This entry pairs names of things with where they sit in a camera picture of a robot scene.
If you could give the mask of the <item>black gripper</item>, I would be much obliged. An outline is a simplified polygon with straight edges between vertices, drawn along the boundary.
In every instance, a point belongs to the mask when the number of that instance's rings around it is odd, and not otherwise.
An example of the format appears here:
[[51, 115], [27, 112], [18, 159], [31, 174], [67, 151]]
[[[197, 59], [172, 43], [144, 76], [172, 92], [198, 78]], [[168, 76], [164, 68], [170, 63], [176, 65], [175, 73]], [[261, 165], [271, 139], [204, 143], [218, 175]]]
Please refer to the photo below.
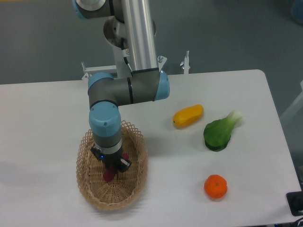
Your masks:
[[102, 162], [106, 168], [114, 166], [115, 173], [124, 173], [128, 171], [132, 162], [129, 159], [123, 159], [123, 147], [121, 147], [117, 152], [113, 154], [105, 154], [96, 146], [90, 149], [91, 153], [94, 155], [97, 161]]

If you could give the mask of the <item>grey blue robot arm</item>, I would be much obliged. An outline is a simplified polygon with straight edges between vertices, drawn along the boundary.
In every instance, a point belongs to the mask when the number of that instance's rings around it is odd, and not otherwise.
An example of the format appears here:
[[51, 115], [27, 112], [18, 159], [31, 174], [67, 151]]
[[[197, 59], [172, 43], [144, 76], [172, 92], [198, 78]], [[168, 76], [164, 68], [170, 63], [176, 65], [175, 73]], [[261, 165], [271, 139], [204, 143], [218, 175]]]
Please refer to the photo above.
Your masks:
[[88, 81], [89, 125], [95, 144], [91, 152], [115, 176], [131, 166], [123, 153], [119, 106], [165, 99], [168, 75], [159, 69], [155, 51], [155, 27], [147, 0], [75, 0], [79, 17], [107, 17], [113, 23], [113, 44], [129, 53], [124, 57], [130, 73], [116, 79], [98, 72]]

